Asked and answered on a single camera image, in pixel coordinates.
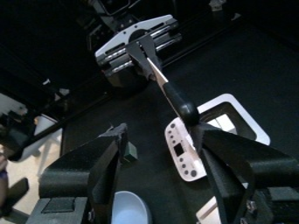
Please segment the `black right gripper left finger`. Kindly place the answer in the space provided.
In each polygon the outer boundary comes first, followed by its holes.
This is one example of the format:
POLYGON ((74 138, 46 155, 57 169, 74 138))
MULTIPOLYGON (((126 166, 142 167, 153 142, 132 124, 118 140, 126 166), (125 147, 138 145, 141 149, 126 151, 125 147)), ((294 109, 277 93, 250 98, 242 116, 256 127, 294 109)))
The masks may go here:
POLYGON ((40 178, 38 224, 110 224, 126 125, 120 124, 65 153, 40 178))

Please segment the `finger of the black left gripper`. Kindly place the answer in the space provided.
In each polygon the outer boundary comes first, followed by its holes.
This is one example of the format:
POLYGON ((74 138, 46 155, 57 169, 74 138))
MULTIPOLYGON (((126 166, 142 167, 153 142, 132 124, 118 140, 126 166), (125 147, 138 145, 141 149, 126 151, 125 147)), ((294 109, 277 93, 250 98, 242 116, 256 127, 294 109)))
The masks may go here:
MULTIPOLYGON (((125 46, 125 52, 129 55, 129 58, 133 61, 133 64, 141 68, 140 66, 140 62, 138 62, 138 56, 141 55, 141 50, 140 50, 140 46, 138 46, 138 42, 130 42, 126 46, 125 46)), ((149 79, 152 73, 144 73, 144 70, 141 68, 141 75, 149 79)))
POLYGON ((145 74, 152 72, 148 60, 150 60, 157 68, 161 68, 160 59, 156 55, 154 41, 149 35, 142 36, 138 39, 138 46, 141 50, 141 55, 137 57, 140 66, 145 74))

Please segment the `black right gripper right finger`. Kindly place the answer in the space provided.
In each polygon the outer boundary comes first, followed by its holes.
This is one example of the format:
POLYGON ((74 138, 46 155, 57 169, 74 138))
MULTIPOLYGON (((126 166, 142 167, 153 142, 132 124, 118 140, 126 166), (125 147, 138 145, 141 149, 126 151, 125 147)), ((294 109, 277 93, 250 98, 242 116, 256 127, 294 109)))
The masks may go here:
POLYGON ((221 224, 299 224, 299 161, 269 146, 198 123, 190 140, 221 224))

